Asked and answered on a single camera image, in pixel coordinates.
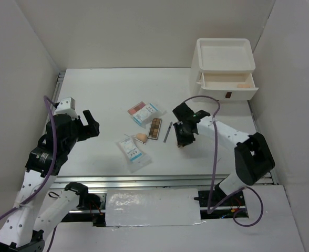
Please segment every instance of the plastic package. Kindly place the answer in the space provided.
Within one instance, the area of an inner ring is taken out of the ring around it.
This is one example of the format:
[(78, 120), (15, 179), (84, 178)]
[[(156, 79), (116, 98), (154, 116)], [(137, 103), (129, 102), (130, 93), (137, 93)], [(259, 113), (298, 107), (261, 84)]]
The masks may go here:
[(152, 121), (153, 118), (160, 117), (165, 113), (158, 104), (149, 103), (132, 115), (133, 120), (141, 127)]
[(128, 136), (117, 143), (128, 160), (128, 169), (131, 173), (151, 163), (151, 157), (135, 145), (132, 137)]

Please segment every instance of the red wire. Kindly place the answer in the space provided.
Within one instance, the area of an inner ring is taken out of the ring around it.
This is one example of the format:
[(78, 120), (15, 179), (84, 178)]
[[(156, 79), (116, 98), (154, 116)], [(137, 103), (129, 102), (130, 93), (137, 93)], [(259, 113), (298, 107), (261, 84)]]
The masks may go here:
[(92, 214), (92, 212), (91, 212), (91, 203), (90, 203), (90, 202), (89, 202), (89, 211), (90, 211), (91, 217), (93, 218), (94, 216), (93, 216), (93, 214)]
[(97, 210), (100, 212), (100, 215), (103, 215), (103, 213), (101, 212), (101, 209), (95, 204), (95, 202), (94, 201), (91, 201), (91, 202), (96, 206)]

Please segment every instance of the product label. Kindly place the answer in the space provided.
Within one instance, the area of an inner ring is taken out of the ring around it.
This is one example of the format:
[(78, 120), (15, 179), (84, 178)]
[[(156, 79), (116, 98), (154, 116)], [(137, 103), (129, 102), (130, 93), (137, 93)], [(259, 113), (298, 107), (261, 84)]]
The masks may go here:
[(124, 152), (128, 156), (130, 161), (134, 161), (142, 156), (141, 151), (136, 147), (131, 138), (125, 138), (123, 141), (119, 142)]
[(153, 113), (157, 111), (158, 109), (152, 103), (149, 103), (141, 110), (138, 110), (135, 114), (133, 114), (133, 119), (136, 123), (141, 125), (145, 119), (149, 118)]

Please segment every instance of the white board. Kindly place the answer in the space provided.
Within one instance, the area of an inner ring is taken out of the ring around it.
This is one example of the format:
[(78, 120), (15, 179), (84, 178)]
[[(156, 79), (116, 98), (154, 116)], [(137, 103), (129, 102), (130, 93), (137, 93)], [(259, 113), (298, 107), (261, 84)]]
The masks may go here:
[[(176, 122), (172, 110), (190, 96), (189, 69), (68, 69), (59, 99), (73, 97), (76, 111), (84, 120), (82, 111), (89, 109), (100, 123), (100, 135), (75, 144), (59, 176), (117, 176), (117, 175), (189, 175), (211, 174), (214, 142), (203, 136), (179, 149), (172, 127), (166, 143), (163, 139), (171, 121)], [(136, 143), (149, 154), (152, 163), (131, 173), (128, 163), (116, 142), (124, 134), (147, 134), (138, 126), (127, 110), (138, 102), (157, 101), (167, 110), (162, 116), (158, 140), (146, 145)], [(214, 103), (188, 105), (194, 111), (203, 109), (212, 113)], [(222, 102), (217, 119), (250, 134), (255, 126), (246, 101)], [(234, 171), (234, 150), (219, 148), (217, 174)]]

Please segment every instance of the white tray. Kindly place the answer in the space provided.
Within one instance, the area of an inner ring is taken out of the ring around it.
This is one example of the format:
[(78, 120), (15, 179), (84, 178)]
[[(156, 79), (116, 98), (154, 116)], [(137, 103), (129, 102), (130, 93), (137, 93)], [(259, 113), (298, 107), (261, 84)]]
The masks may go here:
[(199, 38), (199, 67), (204, 72), (253, 72), (255, 62), (249, 40)]

